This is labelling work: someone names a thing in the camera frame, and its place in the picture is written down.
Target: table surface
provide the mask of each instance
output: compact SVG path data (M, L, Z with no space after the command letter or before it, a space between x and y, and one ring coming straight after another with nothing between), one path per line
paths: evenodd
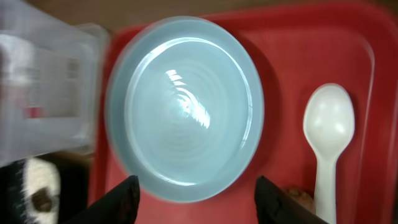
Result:
M223 11L286 3L378 2L398 12L395 0L27 0L69 24L93 22L111 32L170 16L199 16Z

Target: tray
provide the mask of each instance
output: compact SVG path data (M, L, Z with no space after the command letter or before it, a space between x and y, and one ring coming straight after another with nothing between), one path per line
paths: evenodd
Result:
M366 4L284 6L205 16L231 32L252 57L262 81L262 139L244 174L208 200L176 204L142 191L136 223L257 223L255 179L313 192L317 161L302 122L310 95L324 83L349 93L356 132L336 170L338 223L390 223L398 135L398 28ZM118 33L108 50L90 203L126 178L104 129L104 94L123 47L145 26Z

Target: spoon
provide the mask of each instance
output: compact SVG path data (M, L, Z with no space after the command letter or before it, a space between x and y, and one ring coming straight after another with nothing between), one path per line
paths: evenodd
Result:
M304 135L317 157L316 214L336 223L336 163L354 135L351 99L337 84L320 86L310 97L304 113Z

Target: clear plastic container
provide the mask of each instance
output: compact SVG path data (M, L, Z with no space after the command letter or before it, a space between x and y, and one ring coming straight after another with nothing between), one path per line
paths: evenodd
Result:
M0 15L0 166L91 145L97 38L19 0Z

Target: black object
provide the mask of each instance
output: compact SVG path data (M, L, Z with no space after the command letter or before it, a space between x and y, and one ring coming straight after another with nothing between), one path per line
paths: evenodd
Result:
M257 179L254 201L259 224L326 224L265 177Z
M140 199L137 176L130 176L64 224L133 224Z

